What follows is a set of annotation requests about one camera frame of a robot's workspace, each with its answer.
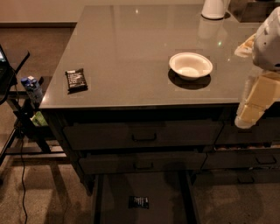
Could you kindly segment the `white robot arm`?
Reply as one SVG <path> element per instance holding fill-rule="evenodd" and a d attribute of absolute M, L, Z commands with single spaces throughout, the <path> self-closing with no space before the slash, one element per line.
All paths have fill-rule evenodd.
<path fill-rule="evenodd" d="M 245 82 L 234 124 L 250 129 L 280 99 L 280 7 L 276 7 L 255 34 L 239 45 L 235 55 L 252 57 L 262 71 Z"/>

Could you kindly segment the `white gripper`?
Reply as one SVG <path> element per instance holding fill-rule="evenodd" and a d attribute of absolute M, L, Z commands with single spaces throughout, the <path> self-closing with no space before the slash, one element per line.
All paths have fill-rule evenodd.
<path fill-rule="evenodd" d="M 234 54 L 238 57 L 247 58 L 252 54 L 255 42 L 255 34 L 247 38 L 239 45 Z M 250 129 L 263 116 L 276 100 L 280 98 L 280 73 L 264 72 L 258 76 L 249 91 L 244 105 L 236 112 L 234 124 L 240 129 Z"/>

